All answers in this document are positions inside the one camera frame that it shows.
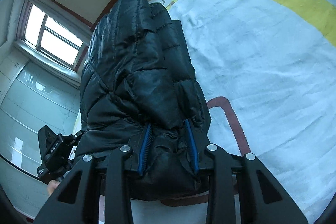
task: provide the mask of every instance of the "window frame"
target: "window frame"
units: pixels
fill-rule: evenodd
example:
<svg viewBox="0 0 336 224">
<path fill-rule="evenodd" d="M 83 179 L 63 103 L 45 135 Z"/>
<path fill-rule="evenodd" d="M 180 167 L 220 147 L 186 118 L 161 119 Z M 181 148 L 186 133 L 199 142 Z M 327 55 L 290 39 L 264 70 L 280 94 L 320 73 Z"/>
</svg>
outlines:
<svg viewBox="0 0 336 224">
<path fill-rule="evenodd" d="M 38 39 L 37 39 L 37 44 L 36 46 L 31 44 L 26 38 L 26 29 L 27 29 L 27 23 L 29 20 L 29 16 L 30 16 L 30 12 L 32 10 L 33 7 L 33 3 L 29 0 L 25 0 L 22 10 L 21 10 L 21 15 L 20 15 L 20 19 L 19 19 L 19 23 L 18 23 L 18 28 L 17 28 L 17 35 L 16 38 L 21 39 L 25 44 L 27 44 L 29 47 L 31 47 L 32 49 L 40 52 L 41 54 L 43 54 L 44 56 L 48 57 L 49 59 L 51 59 L 52 61 L 66 67 L 69 68 L 71 70 L 73 70 L 74 72 L 77 72 L 79 69 L 80 64 L 83 61 L 83 58 L 85 57 L 85 54 L 88 50 L 88 46 L 85 45 L 85 43 L 83 42 L 82 45 L 79 47 L 76 44 L 74 44 L 73 42 L 69 41 L 68 39 L 62 37 L 60 34 L 56 33 L 55 31 L 51 30 L 50 28 L 46 27 L 46 21 L 47 18 L 49 17 L 49 15 L 47 15 L 44 12 L 44 18 L 40 27 L 40 32 L 38 35 Z M 52 54 L 51 52 L 47 51 L 46 49 L 41 47 L 41 41 L 42 41 L 42 36 L 43 33 L 47 31 L 49 33 L 51 33 L 52 35 L 56 36 L 57 38 L 59 38 L 60 40 L 62 40 L 63 42 L 65 42 L 66 44 L 70 45 L 71 47 L 75 48 L 76 50 L 78 50 L 77 56 L 73 62 L 73 65 L 70 65 L 69 63 L 65 62 L 64 60 L 62 60 L 61 58 L 57 57 L 56 55 Z"/>
</svg>

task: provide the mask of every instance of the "bed sheet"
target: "bed sheet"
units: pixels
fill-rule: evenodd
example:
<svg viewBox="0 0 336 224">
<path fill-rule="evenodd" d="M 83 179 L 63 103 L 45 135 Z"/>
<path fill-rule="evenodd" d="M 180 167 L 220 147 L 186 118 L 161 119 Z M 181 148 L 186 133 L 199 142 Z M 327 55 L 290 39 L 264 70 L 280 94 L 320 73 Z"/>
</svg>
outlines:
<svg viewBox="0 0 336 224">
<path fill-rule="evenodd" d="M 182 22 L 210 141 L 255 153 L 314 223 L 336 190 L 336 0 L 150 2 Z M 132 201 L 135 224 L 205 223 L 206 209 Z"/>
</svg>

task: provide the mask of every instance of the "window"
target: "window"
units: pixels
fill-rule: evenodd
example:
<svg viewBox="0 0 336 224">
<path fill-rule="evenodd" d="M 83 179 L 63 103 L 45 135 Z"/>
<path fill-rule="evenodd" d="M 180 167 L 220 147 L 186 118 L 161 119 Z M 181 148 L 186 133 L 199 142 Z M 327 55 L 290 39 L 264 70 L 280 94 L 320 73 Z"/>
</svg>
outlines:
<svg viewBox="0 0 336 224">
<path fill-rule="evenodd" d="M 27 0 L 20 18 L 18 37 L 53 61 L 78 70 L 87 46 L 73 33 Z"/>
</svg>

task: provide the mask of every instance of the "silver screw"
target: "silver screw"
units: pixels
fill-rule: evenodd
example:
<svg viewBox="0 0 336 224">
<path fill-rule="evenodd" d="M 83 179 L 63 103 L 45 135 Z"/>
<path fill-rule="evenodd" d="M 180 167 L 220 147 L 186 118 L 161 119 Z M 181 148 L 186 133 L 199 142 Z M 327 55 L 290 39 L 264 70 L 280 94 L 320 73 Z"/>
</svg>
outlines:
<svg viewBox="0 0 336 224">
<path fill-rule="evenodd" d="M 121 148 L 120 148 L 120 151 L 121 152 L 127 152 L 129 151 L 131 148 L 129 147 L 129 145 L 123 145 Z"/>
<path fill-rule="evenodd" d="M 83 156 L 83 161 L 90 161 L 90 160 L 92 160 L 92 155 L 90 155 L 90 154 L 87 154 L 87 155 L 85 155 L 85 156 Z"/>
<path fill-rule="evenodd" d="M 209 144 L 209 145 L 207 146 L 207 148 L 208 148 L 208 150 L 210 150 L 210 151 L 216 151 L 216 150 L 217 150 L 217 146 L 214 145 L 214 144 Z"/>
<path fill-rule="evenodd" d="M 255 160 L 255 155 L 252 154 L 252 153 L 247 153 L 247 154 L 246 154 L 246 158 L 247 158 L 248 160 Z"/>
</svg>

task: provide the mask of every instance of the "triangular cutout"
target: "triangular cutout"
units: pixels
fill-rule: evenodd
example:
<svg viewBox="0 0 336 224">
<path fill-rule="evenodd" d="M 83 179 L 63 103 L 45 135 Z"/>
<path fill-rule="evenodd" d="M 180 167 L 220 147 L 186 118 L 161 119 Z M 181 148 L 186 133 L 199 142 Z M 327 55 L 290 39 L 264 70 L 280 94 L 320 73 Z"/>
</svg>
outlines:
<svg viewBox="0 0 336 224">
<path fill-rule="evenodd" d="M 269 180 L 260 170 L 257 170 L 257 177 L 259 180 L 262 197 L 266 204 L 278 202 L 283 199 L 280 193 L 275 189 L 275 187 L 271 184 L 271 182 L 269 182 Z"/>
<path fill-rule="evenodd" d="M 74 204 L 76 201 L 82 171 L 77 172 L 58 197 L 58 201 Z"/>
</svg>

